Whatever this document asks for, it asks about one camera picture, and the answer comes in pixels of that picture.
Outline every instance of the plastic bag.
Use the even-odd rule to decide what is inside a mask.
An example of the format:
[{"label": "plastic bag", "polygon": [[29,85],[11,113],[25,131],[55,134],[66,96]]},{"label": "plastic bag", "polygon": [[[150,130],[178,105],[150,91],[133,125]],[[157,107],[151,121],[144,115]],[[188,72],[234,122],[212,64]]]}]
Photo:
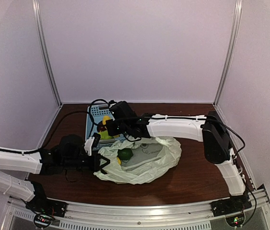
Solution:
[{"label": "plastic bag", "polygon": [[[156,152],[153,148],[148,151],[145,149],[147,145],[153,145],[154,149],[157,149],[158,146],[159,151]],[[132,149],[134,156],[129,162],[123,161],[122,165],[120,165],[117,160],[118,150],[125,148]],[[117,141],[111,147],[103,147],[99,150],[99,154],[111,160],[111,163],[103,168],[107,174],[98,171],[94,175],[101,180],[113,181],[118,184],[149,183],[164,175],[168,169],[176,166],[181,152],[180,143],[174,138],[143,138],[136,142]]]}]

